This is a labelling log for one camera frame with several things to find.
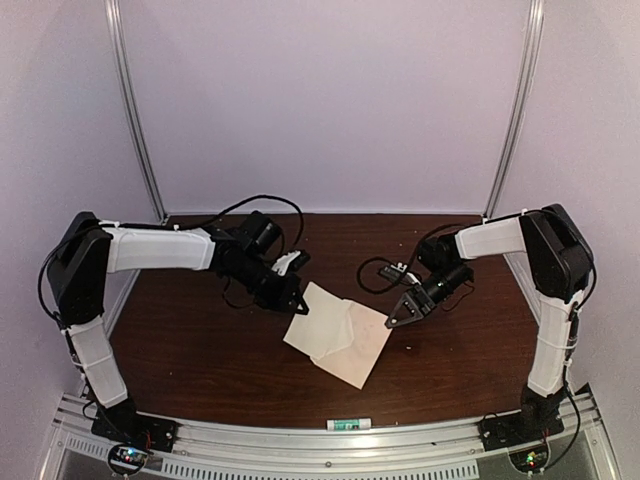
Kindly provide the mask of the cream letter paper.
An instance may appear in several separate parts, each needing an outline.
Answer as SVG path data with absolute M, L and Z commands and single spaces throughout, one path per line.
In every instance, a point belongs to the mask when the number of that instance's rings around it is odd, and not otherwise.
M 352 344 L 351 300 L 341 299 L 313 282 L 306 287 L 303 299 L 309 312 L 293 317 L 283 338 L 286 344 L 314 360 Z

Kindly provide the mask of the beige envelope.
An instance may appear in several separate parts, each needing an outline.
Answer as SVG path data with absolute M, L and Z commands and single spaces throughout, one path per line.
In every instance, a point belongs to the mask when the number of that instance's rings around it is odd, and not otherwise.
M 346 319 L 353 335 L 351 344 L 320 358 L 312 357 L 311 361 L 318 368 L 362 390 L 391 330 L 385 326 L 386 315 L 351 300 L 345 300 L 345 303 Z

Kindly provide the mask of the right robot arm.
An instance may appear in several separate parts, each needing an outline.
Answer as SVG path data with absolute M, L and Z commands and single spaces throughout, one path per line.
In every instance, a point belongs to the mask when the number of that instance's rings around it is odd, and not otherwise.
M 410 260 L 429 271 L 402 294 L 389 329 L 420 321 L 473 279 L 471 261 L 510 253 L 527 257 L 539 304 L 533 364 L 521 394 L 512 430 L 519 440 L 535 440 L 551 424 L 551 414 L 568 395 L 567 373 L 577 346 L 579 314 L 595 287 L 594 256 L 566 210 L 552 204 L 537 210 L 470 226 L 443 225 L 427 233 Z

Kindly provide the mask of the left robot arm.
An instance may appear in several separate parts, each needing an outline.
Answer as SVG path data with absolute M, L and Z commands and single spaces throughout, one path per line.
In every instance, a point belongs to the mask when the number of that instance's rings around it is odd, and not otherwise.
M 144 424 L 124 405 L 131 396 L 105 327 L 105 292 L 112 276 L 146 270 L 209 272 L 239 283 L 257 307 L 306 315 L 299 268 L 308 260 L 293 249 L 275 260 L 265 255 L 283 235 L 271 218 L 252 212 L 240 225 L 140 225 L 78 213 L 43 262 L 39 286 L 49 287 L 57 324 L 97 405 L 108 411 L 106 429 L 123 444 L 137 442 Z

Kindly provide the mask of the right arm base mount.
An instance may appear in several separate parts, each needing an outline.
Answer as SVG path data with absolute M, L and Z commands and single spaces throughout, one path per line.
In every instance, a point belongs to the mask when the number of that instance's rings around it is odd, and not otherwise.
M 486 414 L 477 427 L 485 451 L 542 441 L 565 430 L 557 404 L 533 400 L 526 401 L 515 413 Z

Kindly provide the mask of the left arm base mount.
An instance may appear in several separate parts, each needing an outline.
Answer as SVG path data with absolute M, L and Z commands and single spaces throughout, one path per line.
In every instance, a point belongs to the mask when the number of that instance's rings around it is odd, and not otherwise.
M 132 398 L 109 408 L 100 403 L 96 407 L 91 427 L 94 435 L 144 451 L 172 452 L 178 430 L 176 421 L 139 413 Z

